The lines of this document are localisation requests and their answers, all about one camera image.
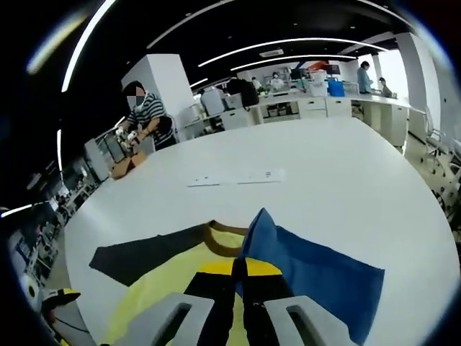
cardboard box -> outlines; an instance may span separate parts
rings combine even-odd
[[[142,164],[147,159],[146,153],[143,151],[138,152],[137,154],[127,157],[120,161],[118,164],[114,165],[112,168],[112,178],[120,179],[128,174],[132,169]]]

white table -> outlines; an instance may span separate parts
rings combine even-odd
[[[186,187],[248,168],[283,168],[287,179]],[[357,119],[293,120],[166,148],[91,195],[66,226],[66,261],[93,338],[102,341],[127,291],[89,267],[97,247],[211,219],[244,227],[262,207],[298,236],[386,270],[366,345],[420,345],[451,300],[460,276],[455,243],[418,172]]]

black cable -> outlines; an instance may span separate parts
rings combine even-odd
[[[87,330],[85,330],[85,329],[77,328],[77,327],[73,326],[72,324],[69,324],[69,323],[63,321],[62,319],[59,319],[58,317],[55,317],[55,318],[56,318],[57,321],[59,321],[60,323],[64,323],[66,326],[69,326],[70,328],[74,328],[76,330],[79,330],[80,332],[89,334],[89,332]]]

white paper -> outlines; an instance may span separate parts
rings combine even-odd
[[[225,174],[209,174],[196,177],[187,187],[247,185],[283,182],[286,179],[284,169],[247,170],[245,172],[226,172]]]

blue cloth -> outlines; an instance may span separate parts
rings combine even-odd
[[[380,300],[384,270],[300,238],[259,211],[243,241],[243,257],[273,264],[295,296],[308,296],[343,321],[363,345]]]

